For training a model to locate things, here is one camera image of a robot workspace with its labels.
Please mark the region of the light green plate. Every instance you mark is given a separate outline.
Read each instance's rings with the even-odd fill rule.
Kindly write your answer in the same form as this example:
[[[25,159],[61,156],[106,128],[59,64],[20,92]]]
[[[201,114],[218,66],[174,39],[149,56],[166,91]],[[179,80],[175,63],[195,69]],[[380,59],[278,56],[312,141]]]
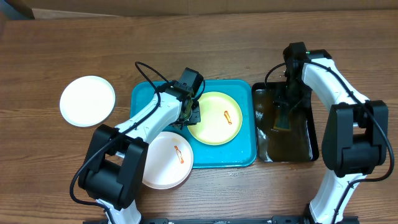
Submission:
[[[201,121],[188,127],[196,140],[218,146],[230,142],[237,136],[243,123],[243,114],[232,97],[211,91],[202,94],[198,102]]]

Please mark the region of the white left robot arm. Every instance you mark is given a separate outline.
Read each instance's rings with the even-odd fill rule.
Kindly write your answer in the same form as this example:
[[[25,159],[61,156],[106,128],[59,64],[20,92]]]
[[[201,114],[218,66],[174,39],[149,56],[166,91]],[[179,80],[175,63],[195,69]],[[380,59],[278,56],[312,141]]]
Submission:
[[[85,161],[72,178],[70,196],[100,207],[107,223],[140,223],[135,199],[141,185],[149,144],[171,124],[200,120],[195,90],[155,91],[152,101],[115,128],[102,124],[93,133]]]

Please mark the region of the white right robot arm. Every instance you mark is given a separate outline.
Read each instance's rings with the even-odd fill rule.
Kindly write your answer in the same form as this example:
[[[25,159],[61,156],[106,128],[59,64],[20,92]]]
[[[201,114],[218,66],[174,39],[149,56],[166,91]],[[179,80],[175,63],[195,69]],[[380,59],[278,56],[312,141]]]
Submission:
[[[328,110],[322,140],[326,173],[308,205],[309,223],[343,223],[343,213],[363,182],[380,182],[394,169],[387,137],[388,107],[357,91],[338,71],[326,50],[308,51],[295,43],[283,51],[286,84],[274,97],[277,129],[287,130],[292,110],[314,92]]]

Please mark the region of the green yellow sponge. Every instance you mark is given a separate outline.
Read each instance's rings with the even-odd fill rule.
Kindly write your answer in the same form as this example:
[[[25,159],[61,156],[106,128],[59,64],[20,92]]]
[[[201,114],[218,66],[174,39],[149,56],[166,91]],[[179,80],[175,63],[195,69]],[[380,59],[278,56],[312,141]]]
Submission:
[[[290,131],[290,111],[289,105],[274,106],[274,129],[279,131]]]

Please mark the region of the white plate with sauce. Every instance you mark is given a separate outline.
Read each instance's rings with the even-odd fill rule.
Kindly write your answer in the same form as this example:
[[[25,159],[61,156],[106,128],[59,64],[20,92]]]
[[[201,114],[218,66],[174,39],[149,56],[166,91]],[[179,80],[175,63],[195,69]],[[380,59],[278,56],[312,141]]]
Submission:
[[[116,94],[110,82],[98,76],[84,76],[64,89],[59,108],[65,121],[85,128],[104,121],[115,103]]]

